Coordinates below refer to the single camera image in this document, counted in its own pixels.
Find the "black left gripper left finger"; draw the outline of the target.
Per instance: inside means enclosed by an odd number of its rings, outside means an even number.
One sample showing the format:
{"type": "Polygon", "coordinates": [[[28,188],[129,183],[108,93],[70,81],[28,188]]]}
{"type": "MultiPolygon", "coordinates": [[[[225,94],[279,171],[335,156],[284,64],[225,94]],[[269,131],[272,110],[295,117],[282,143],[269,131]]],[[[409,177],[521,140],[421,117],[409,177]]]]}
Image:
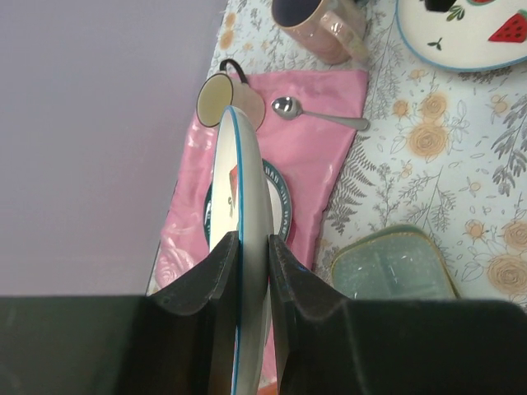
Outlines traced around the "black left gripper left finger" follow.
{"type": "Polygon", "coordinates": [[[149,296],[1,300],[4,394],[228,394],[239,240],[149,296]]]}

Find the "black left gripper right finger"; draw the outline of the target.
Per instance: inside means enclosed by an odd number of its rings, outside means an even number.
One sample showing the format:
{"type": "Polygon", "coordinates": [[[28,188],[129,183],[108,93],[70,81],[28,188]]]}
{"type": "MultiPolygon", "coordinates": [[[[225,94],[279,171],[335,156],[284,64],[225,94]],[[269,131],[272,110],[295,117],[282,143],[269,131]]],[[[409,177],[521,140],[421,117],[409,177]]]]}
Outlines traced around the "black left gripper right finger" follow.
{"type": "Polygon", "coordinates": [[[526,314],[499,300],[351,300],[269,239],[281,394],[523,394],[526,314]]]}

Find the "white watermelon plate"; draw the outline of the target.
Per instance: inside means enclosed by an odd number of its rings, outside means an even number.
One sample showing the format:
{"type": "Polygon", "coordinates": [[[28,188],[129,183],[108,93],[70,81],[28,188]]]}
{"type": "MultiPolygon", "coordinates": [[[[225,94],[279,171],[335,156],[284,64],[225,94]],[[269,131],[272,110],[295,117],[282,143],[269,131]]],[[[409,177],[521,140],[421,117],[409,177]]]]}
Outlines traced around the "white watermelon plate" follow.
{"type": "Polygon", "coordinates": [[[255,394],[271,321],[268,237],[273,213],[254,127],[241,109],[229,105],[219,124],[213,161],[210,246],[233,230],[240,250],[231,391],[255,394]]]}
{"type": "Polygon", "coordinates": [[[482,72],[526,60],[525,1],[397,1],[395,16],[408,49],[420,60],[457,72],[482,72]]]}

